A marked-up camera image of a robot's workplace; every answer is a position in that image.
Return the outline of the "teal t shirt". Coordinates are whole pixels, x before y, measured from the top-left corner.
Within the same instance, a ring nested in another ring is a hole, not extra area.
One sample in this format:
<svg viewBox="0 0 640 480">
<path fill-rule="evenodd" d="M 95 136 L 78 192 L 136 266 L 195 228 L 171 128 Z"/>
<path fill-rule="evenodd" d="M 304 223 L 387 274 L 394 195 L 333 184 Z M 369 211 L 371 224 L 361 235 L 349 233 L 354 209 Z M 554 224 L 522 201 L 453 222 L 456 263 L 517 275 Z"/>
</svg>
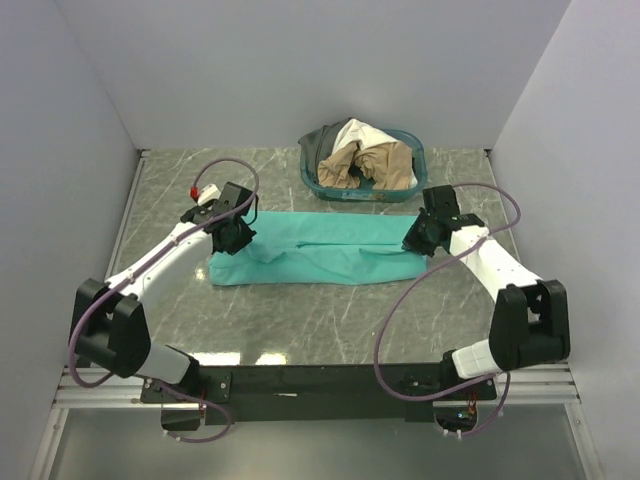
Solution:
<svg viewBox="0 0 640 480">
<path fill-rule="evenodd" d="M 357 286 L 411 280 L 427 269 L 425 257 L 402 246 L 413 223 L 403 215 L 262 211 L 247 247 L 211 257 L 210 281 Z"/>
</svg>

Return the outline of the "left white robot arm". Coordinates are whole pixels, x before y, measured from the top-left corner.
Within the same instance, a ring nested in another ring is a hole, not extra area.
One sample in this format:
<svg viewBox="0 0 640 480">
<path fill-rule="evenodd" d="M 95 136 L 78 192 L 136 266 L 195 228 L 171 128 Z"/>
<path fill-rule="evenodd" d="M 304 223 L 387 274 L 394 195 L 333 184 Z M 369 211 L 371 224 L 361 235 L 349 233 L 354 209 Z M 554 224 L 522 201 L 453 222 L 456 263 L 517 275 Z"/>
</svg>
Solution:
<svg viewBox="0 0 640 480">
<path fill-rule="evenodd" d="M 196 195 L 170 233 L 138 261 L 104 282 L 88 279 L 76 292 L 68 355 L 106 369 L 108 376 L 140 376 L 164 385 L 176 401 L 200 397 L 200 364 L 191 355 L 151 339 L 146 308 L 197 263 L 234 255 L 255 232 L 245 217 L 257 211 L 256 192 L 228 182 Z"/>
</svg>

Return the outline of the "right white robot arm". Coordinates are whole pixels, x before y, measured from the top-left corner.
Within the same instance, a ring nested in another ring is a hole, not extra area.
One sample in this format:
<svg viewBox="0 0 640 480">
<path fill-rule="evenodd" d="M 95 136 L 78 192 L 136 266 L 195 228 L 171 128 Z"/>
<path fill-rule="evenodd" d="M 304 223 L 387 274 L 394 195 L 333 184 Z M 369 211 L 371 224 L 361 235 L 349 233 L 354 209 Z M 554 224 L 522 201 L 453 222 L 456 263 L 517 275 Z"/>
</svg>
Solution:
<svg viewBox="0 0 640 480">
<path fill-rule="evenodd" d="M 422 192 L 424 206 L 403 239 L 411 252 L 433 256 L 441 248 L 457 258 L 494 301 L 488 338 L 453 351 L 439 374 L 444 395 L 460 399 L 474 378 L 568 358 L 568 297 L 557 280 L 545 281 L 521 265 L 477 215 L 460 210 L 453 186 Z"/>
</svg>

